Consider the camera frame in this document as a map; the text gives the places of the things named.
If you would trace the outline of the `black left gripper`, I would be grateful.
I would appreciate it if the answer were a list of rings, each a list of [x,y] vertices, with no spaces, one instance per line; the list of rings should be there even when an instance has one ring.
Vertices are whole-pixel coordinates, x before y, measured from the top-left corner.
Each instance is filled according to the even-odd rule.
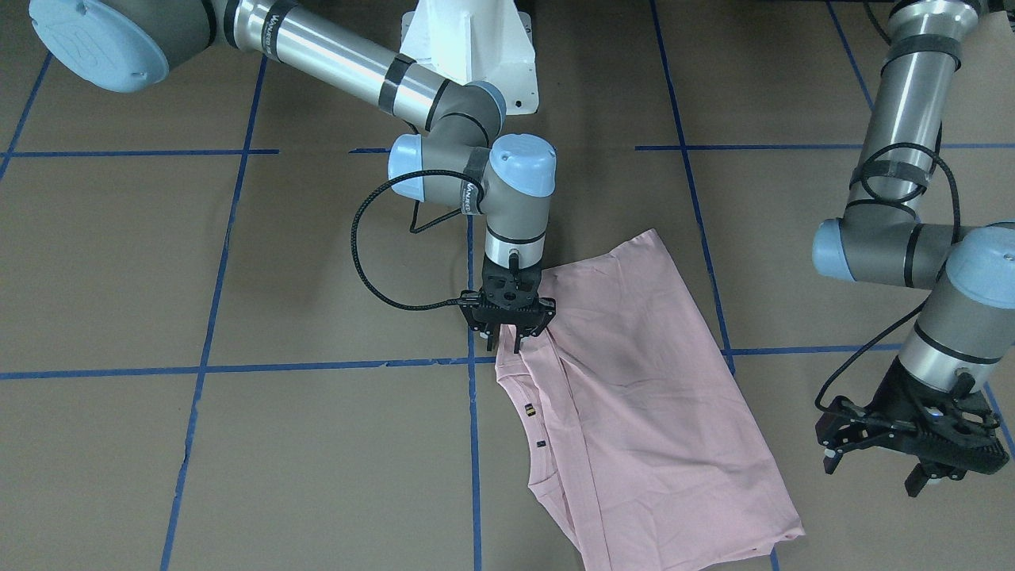
[[[928,409],[946,412],[947,406],[947,392],[925,385],[904,368],[900,358],[893,358],[872,398],[872,412],[847,397],[835,397],[822,409],[816,423],[816,437],[825,451],[824,473],[833,474],[845,453],[855,450],[880,447],[899,452],[906,436],[946,441],[944,424],[933,420]],[[904,481],[904,490],[910,498],[916,498],[943,474],[939,467],[917,463]]]

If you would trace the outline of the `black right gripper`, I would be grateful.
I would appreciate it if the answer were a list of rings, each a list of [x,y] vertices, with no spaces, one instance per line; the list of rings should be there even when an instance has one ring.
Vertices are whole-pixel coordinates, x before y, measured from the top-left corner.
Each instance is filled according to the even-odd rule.
[[[493,353],[500,332],[500,325],[494,320],[497,306],[526,306],[516,308],[512,314],[515,325],[512,353],[519,354],[523,340],[540,336],[556,315],[554,297],[538,297],[542,263],[511,270],[485,258],[481,275],[480,292],[461,292],[460,311],[468,328],[485,340],[487,353]]]

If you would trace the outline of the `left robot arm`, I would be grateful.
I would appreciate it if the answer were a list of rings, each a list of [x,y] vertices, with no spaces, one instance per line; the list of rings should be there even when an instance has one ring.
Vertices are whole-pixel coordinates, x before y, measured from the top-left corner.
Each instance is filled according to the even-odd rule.
[[[824,220],[815,270],[845,282],[925,289],[873,398],[837,395],[842,373],[815,398],[817,441],[831,474],[847,453],[878,447],[917,459],[904,481],[918,496],[932,481],[997,473],[1009,462],[1001,421],[985,395],[1013,345],[1013,222],[968,227],[957,181],[941,155],[943,113],[962,66],[962,44],[1011,1],[898,1],[883,35],[888,51],[841,217]]]

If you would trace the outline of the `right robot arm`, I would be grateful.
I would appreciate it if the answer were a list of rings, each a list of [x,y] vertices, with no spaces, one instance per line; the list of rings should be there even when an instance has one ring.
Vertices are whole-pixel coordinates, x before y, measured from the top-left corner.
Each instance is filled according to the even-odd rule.
[[[353,217],[350,255],[360,281],[403,311],[460,308],[488,341],[514,333],[512,350],[540,336],[556,316],[538,293],[555,191],[556,152],[531,134],[504,133],[507,102],[486,81],[457,83],[409,55],[327,21],[297,1],[32,1],[36,35],[81,79],[113,93],[137,93],[213,46],[304,72],[327,86],[402,120],[388,180]],[[427,305],[385,296],[360,262],[360,220],[384,192],[449,207],[450,216],[486,219],[478,290]]]

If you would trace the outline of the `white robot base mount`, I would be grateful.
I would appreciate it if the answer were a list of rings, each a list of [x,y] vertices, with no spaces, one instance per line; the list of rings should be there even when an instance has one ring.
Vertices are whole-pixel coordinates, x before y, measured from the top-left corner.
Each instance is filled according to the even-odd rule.
[[[462,86],[485,81],[507,115],[540,106],[532,8],[522,1],[418,1],[401,18],[404,55]]]

